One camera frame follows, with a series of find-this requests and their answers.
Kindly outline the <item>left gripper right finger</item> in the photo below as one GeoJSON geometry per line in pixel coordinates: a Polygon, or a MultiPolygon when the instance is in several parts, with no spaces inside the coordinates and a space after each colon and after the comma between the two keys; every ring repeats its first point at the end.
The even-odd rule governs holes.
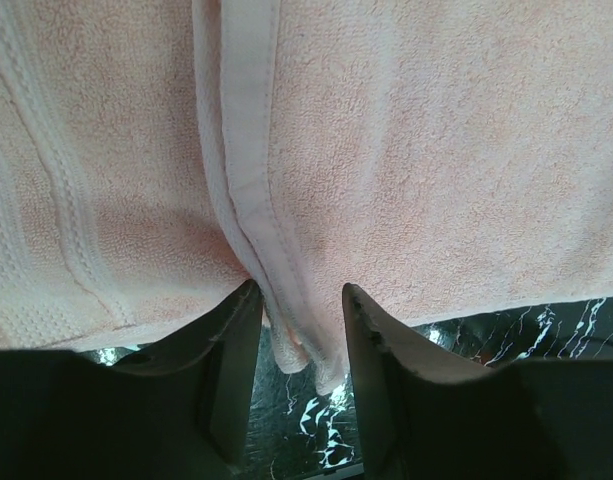
{"type": "Polygon", "coordinates": [[[369,479],[613,479],[613,360],[492,369],[342,290],[369,479]]]}

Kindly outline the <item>pink towel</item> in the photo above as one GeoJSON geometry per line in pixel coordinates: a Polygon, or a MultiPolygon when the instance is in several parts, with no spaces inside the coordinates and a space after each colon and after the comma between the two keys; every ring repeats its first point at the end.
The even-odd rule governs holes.
{"type": "Polygon", "coordinates": [[[613,296],[613,1],[0,1],[0,349],[147,343],[244,280],[280,369],[613,296]]]}

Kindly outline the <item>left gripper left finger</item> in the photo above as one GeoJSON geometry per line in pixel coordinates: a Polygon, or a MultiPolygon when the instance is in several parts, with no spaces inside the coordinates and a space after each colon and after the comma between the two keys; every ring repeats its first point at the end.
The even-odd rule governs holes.
{"type": "Polygon", "coordinates": [[[246,281],[111,366],[66,350],[0,350],[0,479],[236,477],[262,310],[246,281]]]}

